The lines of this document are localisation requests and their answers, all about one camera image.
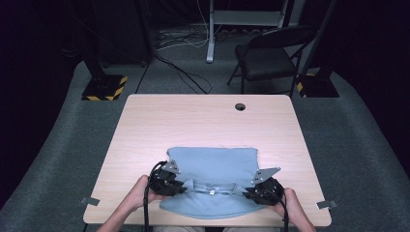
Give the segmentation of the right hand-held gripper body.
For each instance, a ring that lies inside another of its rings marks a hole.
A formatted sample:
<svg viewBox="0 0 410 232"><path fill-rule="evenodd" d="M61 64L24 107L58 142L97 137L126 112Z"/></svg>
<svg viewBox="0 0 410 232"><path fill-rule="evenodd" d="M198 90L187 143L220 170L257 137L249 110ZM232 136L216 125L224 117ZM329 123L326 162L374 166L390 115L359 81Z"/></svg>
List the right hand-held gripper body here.
<svg viewBox="0 0 410 232"><path fill-rule="evenodd" d="M258 189L258 195L261 197L256 204L275 206L283 197L284 187L274 178L274 175L280 171L280 167L258 169L251 181L253 188Z"/></svg>

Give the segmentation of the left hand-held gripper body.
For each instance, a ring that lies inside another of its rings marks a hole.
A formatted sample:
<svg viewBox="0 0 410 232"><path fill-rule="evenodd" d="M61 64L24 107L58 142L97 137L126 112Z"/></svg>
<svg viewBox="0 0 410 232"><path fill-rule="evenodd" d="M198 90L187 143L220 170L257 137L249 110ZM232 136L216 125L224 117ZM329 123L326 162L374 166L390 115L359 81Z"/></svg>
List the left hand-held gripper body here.
<svg viewBox="0 0 410 232"><path fill-rule="evenodd" d="M171 196L173 191L180 189L173 186L179 173L180 170L175 160L160 161L151 171L149 188L158 195Z"/></svg>

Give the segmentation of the person's left hand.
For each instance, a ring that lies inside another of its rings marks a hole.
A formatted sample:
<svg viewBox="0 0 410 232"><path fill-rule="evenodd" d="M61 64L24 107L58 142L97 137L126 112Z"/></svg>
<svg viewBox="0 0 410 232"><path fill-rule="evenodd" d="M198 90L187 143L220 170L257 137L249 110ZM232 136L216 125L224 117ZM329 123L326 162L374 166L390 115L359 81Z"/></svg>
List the person's left hand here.
<svg viewBox="0 0 410 232"><path fill-rule="evenodd" d="M148 203L154 200L163 200L163 196L154 193L148 188L148 183L148 176L142 175L129 192L129 200L133 212L144 206L144 200L147 200Z"/></svg>

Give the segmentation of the light blue printed t-shirt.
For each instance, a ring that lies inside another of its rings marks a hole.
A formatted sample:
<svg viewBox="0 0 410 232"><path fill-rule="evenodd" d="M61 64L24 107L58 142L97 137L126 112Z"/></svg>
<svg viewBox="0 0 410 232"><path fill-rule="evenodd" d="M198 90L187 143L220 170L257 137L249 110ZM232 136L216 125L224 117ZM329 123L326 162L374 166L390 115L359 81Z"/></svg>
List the light blue printed t-shirt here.
<svg viewBox="0 0 410 232"><path fill-rule="evenodd" d="M258 169L254 148L174 147L167 151L187 189L160 203L168 212L198 219L234 218L262 207L244 197Z"/></svg>

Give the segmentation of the black folding chair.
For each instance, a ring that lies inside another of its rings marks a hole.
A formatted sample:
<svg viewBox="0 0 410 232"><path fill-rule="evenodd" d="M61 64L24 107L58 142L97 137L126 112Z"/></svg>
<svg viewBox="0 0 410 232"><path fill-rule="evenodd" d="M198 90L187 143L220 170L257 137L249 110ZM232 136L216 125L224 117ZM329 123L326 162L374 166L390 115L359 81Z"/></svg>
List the black folding chair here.
<svg viewBox="0 0 410 232"><path fill-rule="evenodd" d="M264 81L291 77L289 90L279 91L293 96L296 78L304 49L315 39L317 31L312 26L283 27L264 32L248 43L235 46L237 65L227 81L241 77L241 93L245 81Z"/></svg>

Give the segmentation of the person's right hand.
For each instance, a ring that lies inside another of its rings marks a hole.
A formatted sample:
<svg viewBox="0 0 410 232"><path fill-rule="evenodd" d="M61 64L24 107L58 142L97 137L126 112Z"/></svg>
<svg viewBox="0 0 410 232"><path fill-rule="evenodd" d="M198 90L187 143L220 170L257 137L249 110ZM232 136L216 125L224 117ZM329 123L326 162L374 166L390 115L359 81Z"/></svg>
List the person's right hand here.
<svg viewBox="0 0 410 232"><path fill-rule="evenodd" d="M306 218L306 214L294 189L284 189L282 202L284 206L278 203L275 206L268 206L268 209L273 210L282 218L284 218L284 214L288 214L288 219L293 225L297 225L299 222L302 222Z"/></svg>

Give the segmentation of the black stand with striped base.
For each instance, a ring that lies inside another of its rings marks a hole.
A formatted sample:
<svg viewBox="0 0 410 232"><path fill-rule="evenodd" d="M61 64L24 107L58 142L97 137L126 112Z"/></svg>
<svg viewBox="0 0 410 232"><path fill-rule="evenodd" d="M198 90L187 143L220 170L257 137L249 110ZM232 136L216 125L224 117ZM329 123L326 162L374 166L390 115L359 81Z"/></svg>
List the black stand with striped base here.
<svg viewBox="0 0 410 232"><path fill-rule="evenodd" d="M298 90L307 98L338 98L330 76L336 63L337 42L331 35L337 0L307 0L300 25L312 26L317 35L310 45L307 59L298 78Z"/></svg>
<svg viewBox="0 0 410 232"><path fill-rule="evenodd" d="M120 74L106 74L86 36L83 37L83 60L91 79L82 93L82 99L94 102L117 100L128 78Z"/></svg>

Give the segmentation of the dark cabinet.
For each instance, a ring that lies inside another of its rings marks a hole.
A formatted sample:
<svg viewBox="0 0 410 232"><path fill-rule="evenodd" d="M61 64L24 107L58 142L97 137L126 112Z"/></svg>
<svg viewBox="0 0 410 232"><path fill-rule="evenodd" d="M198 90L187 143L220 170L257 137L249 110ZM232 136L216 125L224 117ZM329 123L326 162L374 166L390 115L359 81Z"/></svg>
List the dark cabinet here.
<svg viewBox="0 0 410 232"><path fill-rule="evenodd" d="M147 66L154 48L148 0L93 0L99 60L109 65Z"/></svg>

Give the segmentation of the white metal stand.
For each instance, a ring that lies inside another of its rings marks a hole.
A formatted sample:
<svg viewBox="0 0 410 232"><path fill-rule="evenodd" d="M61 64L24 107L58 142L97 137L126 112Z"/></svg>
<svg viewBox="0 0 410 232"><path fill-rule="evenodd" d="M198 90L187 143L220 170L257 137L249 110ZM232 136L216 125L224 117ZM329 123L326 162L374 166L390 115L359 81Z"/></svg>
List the white metal stand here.
<svg viewBox="0 0 410 232"><path fill-rule="evenodd" d="M283 0L282 7L278 12L230 11L216 10L214 2L215 0L209 0L208 50L206 57L208 64L214 61L216 24L287 27L294 6L294 0Z"/></svg>

